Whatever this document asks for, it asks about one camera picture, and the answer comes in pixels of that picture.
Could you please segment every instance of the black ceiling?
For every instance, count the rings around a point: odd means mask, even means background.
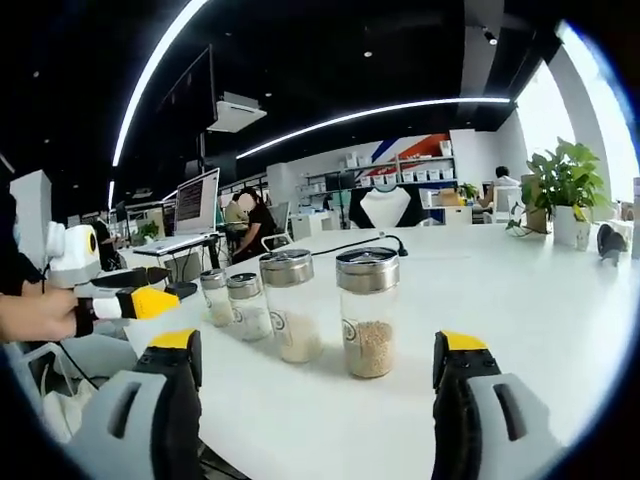
[[[541,2],[210,0],[152,77],[114,170],[131,92],[188,2],[41,3],[20,2],[2,16],[16,28],[4,29],[0,38],[0,152],[17,175],[45,169],[58,216],[104,207],[114,178],[115,200],[136,188],[152,188],[154,199],[175,188],[183,162],[195,157],[195,140],[159,135],[151,126],[162,99],[207,45],[217,93],[255,98],[268,112],[237,134],[211,134],[208,153],[242,152],[318,121],[384,105],[461,92],[514,98],[540,59],[557,48],[558,17],[539,8]],[[496,47],[481,38],[480,24],[499,37]],[[365,51],[373,56],[365,58]],[[470,51],[489,61],[484,73],[481,61],[469,66]],[[495,130],[511,108],[425,107],[367,117],[239,160],[239,174],[353,143],[451,128]]]

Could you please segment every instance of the metal jar lid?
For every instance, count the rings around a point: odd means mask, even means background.
[[[309,250],[281,250],[260,257],[260,273],[265,285],[291,287],[313,278],[313,261]]]
[[[258,295],[260,288],[260,278],[255,273],[238,273],[232,275],[227,280],[229,297],[234,300],[244,300]]]
[[[383,292],[400,280],[398,253],[383,247],[349,250],[336,257],[336,277],[349,292]]]
[[[202,284],[203,290],[223,288],[227,286],[227,275],[221,268],[207,270],[200,274],[200,283]]]

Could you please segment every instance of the computer monitor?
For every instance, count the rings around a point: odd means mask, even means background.
[[[219,175],[216,168],[178,186],[176,235],[215,231]]]

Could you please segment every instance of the tabletop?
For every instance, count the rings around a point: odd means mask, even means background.
[[[335,255],[314,257],[316,294],[292,298],[314,312],[322,356],[281,361],[273,339],[240,342],[203,322],[201,295],[162,318],[127,329],[144,349],[158,331],[200,326],[201,439],[254,480],[431,478],[434,335],[448,329],[486,342],[550,409],[564,445],[594,420],[633,337],[639,267],[597,253],[513,238],[501,225],[389,229],[400,259],[395,368],[358,380],[344,364]],[[375,230],[325,231],[294,244],[313,251],[376,237]],[[374,245],[396,247],[392,239]],[[257,259],[230,274],[258,272]]]

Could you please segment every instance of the spotlight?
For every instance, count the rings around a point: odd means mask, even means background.
[[[498,39],[493,33],[489,31],[487,27],[482,27],[482,33],[484,33],[484,38],[487,39],[489,45],[496,46],[498,44]]]

